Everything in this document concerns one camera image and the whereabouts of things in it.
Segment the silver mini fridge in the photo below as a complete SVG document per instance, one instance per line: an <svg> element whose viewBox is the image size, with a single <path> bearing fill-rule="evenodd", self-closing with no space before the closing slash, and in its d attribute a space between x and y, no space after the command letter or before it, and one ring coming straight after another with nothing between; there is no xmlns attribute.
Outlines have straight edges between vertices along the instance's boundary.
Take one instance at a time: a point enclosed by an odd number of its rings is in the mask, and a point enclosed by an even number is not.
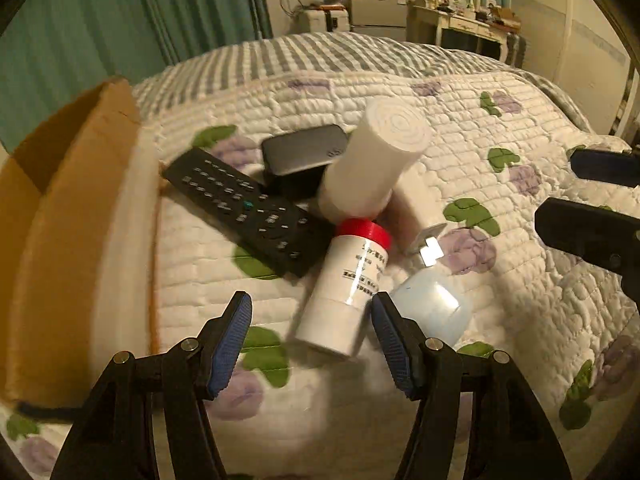
<svg viewBox="0 0 640 480"><path fill-rule="evenodd" d="M405 41L409 2L410 0L347 0L352 31Z"/></svg>

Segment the white suitcase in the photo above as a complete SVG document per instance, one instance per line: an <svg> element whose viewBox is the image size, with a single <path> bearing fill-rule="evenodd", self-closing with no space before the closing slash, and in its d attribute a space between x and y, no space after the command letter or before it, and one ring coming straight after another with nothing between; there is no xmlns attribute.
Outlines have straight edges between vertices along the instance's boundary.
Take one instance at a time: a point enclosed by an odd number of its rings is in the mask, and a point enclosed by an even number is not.
<svg viewBox="0 0 640 480"><path fill-rule="evenodd" d="M322 6L301 10L293 24L294 34L349 31L349 14L344 6Z"/></svg>

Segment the white louvered wardrobe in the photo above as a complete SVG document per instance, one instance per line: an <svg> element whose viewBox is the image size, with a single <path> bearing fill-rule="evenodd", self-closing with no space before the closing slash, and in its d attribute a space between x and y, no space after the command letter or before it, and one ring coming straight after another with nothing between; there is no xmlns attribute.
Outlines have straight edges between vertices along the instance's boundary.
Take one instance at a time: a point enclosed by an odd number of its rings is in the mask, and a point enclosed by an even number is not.
<svg viewBox="0 0 640 480"><path fill-rule="evenodd" d="M513 0L524 68L563 89L600 134L615 131L632 88L630 57L592 0Z"/></svg>

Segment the brown cardboard box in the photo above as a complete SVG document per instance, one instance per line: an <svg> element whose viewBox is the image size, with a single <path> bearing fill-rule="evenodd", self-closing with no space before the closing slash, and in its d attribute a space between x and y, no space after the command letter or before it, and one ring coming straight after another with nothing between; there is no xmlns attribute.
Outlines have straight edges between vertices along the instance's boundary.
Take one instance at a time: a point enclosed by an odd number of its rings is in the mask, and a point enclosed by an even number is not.
<svg viewBox="0 0 640 480"><path fill-rule="evenodd" d="M154 349L160 164L130 84L102 82L1 168L1 401L70 419L116 352Z"/></svg>

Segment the green curtain left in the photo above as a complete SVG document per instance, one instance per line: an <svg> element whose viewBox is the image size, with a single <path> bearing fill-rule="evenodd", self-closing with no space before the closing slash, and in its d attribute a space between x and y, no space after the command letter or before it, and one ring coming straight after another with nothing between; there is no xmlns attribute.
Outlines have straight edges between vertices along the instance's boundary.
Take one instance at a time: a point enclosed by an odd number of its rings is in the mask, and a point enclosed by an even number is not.
<svg viewBox="0 0 640 480"><path fill-rule="evenodd" d="M1 34L1 144L111 76L271 35L266 0L26 0Z"/></svg>

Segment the white bottle red cap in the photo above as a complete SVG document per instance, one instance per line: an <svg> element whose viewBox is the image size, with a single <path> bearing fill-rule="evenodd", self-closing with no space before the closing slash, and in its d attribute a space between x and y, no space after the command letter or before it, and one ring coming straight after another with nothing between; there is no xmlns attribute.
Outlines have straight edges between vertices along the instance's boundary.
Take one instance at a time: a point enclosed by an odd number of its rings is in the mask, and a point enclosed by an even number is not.
<svg viewBox="0 0 640 480"><path fill-rule="evenodd" d="M368 219L351 218L336 229L295 338L341 356L357 353L367 305L378 292L392 238Z"/></svg>

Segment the white dressing table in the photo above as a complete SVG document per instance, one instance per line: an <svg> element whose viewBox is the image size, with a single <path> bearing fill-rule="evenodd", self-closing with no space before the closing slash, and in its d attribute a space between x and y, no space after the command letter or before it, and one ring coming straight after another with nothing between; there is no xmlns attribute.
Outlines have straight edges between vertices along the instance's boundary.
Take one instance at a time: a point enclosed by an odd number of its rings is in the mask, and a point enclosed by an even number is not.
<svg viewBox="0 0 640 480"><path fill-rule="evenodd" d="M434 44L442 47L445 30L460 32L476 40L475 51L480 53L483 41L499 46L500 62L508 57L508 33L489 24L465 18L453 13L429 9L426 6L409 6L407 11L406 40L415 44Z"/></svg>

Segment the dark striped chair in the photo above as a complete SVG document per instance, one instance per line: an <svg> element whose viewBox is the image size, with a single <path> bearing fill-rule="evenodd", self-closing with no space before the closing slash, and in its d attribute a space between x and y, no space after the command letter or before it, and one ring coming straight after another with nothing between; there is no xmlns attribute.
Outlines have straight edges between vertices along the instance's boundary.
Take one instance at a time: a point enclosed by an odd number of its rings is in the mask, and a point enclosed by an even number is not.
<svg viewBox="0 0 640 480"><path fill-rule="evenodd" d="M522 68L527 49L526 39L518 34L509 34L506 37L506 46L508 47L506 65Z"/></svg>

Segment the green checkered bed sheet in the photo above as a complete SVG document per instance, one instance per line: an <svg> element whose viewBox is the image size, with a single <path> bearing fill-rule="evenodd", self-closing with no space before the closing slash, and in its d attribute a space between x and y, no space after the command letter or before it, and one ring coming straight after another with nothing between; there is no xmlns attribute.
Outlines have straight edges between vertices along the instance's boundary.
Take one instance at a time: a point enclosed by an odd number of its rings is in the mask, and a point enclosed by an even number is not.
<svg viewBox="0 0 640 480"><path fill-rule="evenodd" d="M149 117L217 91L304 70L375 72L412 79L511 72L544 92L577 128L592 130L586 115L572 98L543 76L469 51L356 32L304 32L217 48L169 66L136 84L134 98L142 116Z"/></svg>

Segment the white translucent plug light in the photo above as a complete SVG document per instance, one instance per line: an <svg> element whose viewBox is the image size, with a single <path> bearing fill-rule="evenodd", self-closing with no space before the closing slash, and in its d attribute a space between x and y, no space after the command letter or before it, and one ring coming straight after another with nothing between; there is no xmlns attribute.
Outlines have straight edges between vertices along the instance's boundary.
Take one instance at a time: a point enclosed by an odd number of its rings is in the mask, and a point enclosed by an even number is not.
<svg viewBox="0 0 640 480"><path fill-rule="evenodd" d="M425 336L453 347L468 327L472 309L452 278L436 269L444 258L437 237L445 226L439 223L422 230L404 250L408 276L390 296L399 313L416 322Z"/></svg>

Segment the black remote control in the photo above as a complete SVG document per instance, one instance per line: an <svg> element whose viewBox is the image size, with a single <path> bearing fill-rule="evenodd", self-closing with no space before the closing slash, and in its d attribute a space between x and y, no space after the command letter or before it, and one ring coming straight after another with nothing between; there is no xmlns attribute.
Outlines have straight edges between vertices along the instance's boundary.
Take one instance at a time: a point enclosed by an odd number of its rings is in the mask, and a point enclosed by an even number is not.
<svg viewBox="0 0 640 480"><path fill-rule="evenodd" d="M258 181L201 148L178 156L162 177L279 275L302 278L329 248L333 224L270 194Z"/></svg>

